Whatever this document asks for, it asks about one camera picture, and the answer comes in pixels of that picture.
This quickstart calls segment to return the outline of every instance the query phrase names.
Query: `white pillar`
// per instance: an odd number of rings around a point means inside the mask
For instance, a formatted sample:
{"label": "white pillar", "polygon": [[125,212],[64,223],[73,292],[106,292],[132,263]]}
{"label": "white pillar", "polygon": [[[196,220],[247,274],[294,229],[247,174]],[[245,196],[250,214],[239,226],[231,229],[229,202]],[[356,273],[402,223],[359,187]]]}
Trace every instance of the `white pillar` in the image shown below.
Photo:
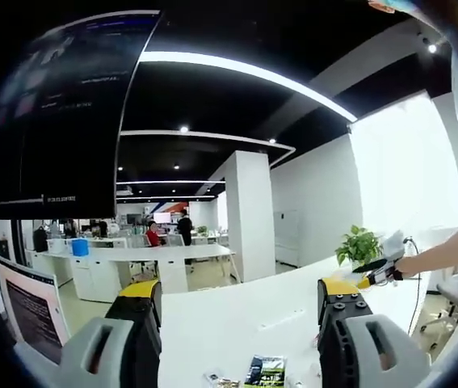
{"label": "white pillar", "polygon": [[267,154],[236,151],[225,162],[229,244],[243,281],[275,275],[275,236]]}

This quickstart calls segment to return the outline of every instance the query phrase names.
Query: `office desk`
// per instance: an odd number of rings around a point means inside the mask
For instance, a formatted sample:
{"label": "office desk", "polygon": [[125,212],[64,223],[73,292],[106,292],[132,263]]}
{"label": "office desk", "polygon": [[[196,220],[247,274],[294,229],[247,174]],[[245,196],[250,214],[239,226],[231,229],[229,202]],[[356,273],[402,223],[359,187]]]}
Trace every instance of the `office desk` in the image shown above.
{"label": "office desk", "polygon": [[[321,386],[313,345],[318,334],[317,281],[335,271],[348,273],[351,268],[338,268],[331,257],[248,283],[163,295],[159,388],[202,386],[203,373],[213,369],[244,381],[255,354],[285,356],[286,376],[293,373],[305,379],[305,386]],[[418,320],[428,281],[429,273],[422,274],[417,306],[416,280],[362,294],[373,313],[387,315],[408,331],[414,310],[412,330]]]}
{"label": "office desk", "polygon": [[217,244],[190,247],[90,248],[89,255],[69,253],[37,255],[67,259],[70,262],[76,294],[80,299],[113,302],[129,281],[128,265],[137,261],[157,261],[163,293],[186,293],[186,259],[231,255],[229,248]]}

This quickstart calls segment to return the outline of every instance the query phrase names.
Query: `person in black shirt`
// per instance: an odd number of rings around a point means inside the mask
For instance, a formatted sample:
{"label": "person in black shirt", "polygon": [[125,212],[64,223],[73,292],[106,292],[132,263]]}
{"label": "person in black shirt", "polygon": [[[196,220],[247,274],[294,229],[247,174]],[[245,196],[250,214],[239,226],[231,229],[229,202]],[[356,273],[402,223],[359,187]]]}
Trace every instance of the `person in black shirt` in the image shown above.
{"label": "person in black shirt", "polygon": [[183,243],[186,246],[191,245],[191,231],[193,230],[193,224],[189,217],[187,216],[187,210],[182,209],[182,218],[179,220],[179,225],[177,226],[177,230],[182,235]]}

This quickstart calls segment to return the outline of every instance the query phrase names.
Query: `led light strip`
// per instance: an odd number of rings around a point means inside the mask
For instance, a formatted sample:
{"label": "led light strip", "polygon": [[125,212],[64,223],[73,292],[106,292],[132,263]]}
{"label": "led light strip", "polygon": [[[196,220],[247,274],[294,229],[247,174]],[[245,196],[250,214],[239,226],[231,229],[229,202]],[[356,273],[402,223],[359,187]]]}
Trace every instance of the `led light strip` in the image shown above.
{"label": "led light strip", "polygon": [[338,113],[340,116],[345,117],[350,122],[357,120],[356,116],[348,110],[342,108],[337,103],[331,101],[324,95],[317,93],[313,89],[301,85],[298,82],[292,81],[270,70],[265,70],[260,67],[249,65],[240,61],[233,61],[232,59],[214,57],[212,55],[196,54],[196,53],[180,53],[172,51],[147,51],[143,52],[139,57],[139,62],[180,62],[180,63],[194,63],[197,65],[207,65],[220,67],[222,69],[238,71],[240,73],[253,75],[258,78],[266,79],[267,81],[274,82],[278,85],[287,87],[292,91],[301,93],[310,99],[325,105],[332,111]]}
{"label": "led light strip", "polygon": [[132,182],[116,182],[116,184],[188,184],[188,183],[198,183],[198,184],[225,184],[224,180],[134,180]]}
{"label": "led light strip", "polygon": [[216,198],[216,196],[118,196],[117,200],[195,200],[197,198]]}

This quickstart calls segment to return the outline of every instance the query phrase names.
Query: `snack package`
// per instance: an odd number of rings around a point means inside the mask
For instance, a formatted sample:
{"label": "snack package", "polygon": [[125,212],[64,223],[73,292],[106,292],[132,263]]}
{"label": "snack package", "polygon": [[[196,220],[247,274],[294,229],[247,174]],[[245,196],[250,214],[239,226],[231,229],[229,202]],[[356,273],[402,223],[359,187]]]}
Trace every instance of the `snack package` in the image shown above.
{"label": "snack package", "polygon": [[245,380],[246,387],[275,386],[284,388],[284,357],[254,356]]}

